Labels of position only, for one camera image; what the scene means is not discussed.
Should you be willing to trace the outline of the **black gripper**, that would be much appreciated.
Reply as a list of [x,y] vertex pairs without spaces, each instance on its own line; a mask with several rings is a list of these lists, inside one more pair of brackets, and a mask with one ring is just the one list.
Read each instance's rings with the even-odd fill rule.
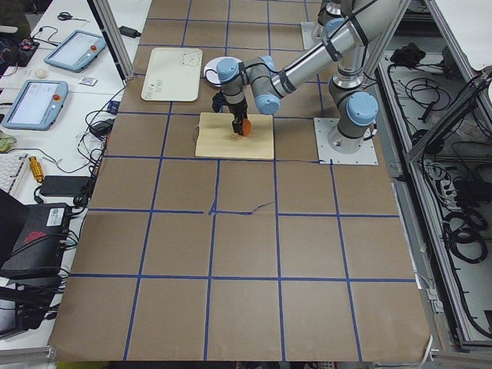
[[223,96],[228,106],[228,110],[233,115],[242,115],[240,118],[235,117],[232,122],[232,128],[235,134],[240,136],[249,135],[249,120],[247,117],[247,101],[244,92],[239,92],[236,95],[228,95],[225,91]]

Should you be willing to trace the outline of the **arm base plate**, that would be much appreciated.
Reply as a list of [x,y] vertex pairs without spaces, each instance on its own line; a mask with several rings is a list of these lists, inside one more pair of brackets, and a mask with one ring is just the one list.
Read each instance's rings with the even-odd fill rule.
[[314,118],[317,155],[326,165],[378,165],[377,155],[367,129],[362,138],[345,138],[337,129],[338,118]]
[[325,27],[318,22],[302,22],[301,36],[304,50],[315,46],[325,35]]

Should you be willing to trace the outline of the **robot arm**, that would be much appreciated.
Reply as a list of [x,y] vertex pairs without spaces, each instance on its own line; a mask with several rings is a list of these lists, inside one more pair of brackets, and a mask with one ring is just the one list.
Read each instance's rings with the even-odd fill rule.
[[317,14],[317,25],[312,32],[313,38],[322,38],[326,33],[325,25],[329,21],[341,17],[341,0],[322,0]]
[[272,115],[280,109],[282,98],[335,64],[337,69],[330,79],[329,92],[340,118],[328,135],[328,143],[343,154],[355,153],[379,109],[375,97],[361,88],[367,47],[387,30],[398,15],[398,8],[397,1],[342,1],[341,17],[324,26],[320,41],[281,70],[275,69],[269,55],[249,61],[219,61],[216,73],[220,90],[212,99],[213,111],[227,106],[234,116],[234,133],[246,135],[245,86],[250,86],[257,110]]

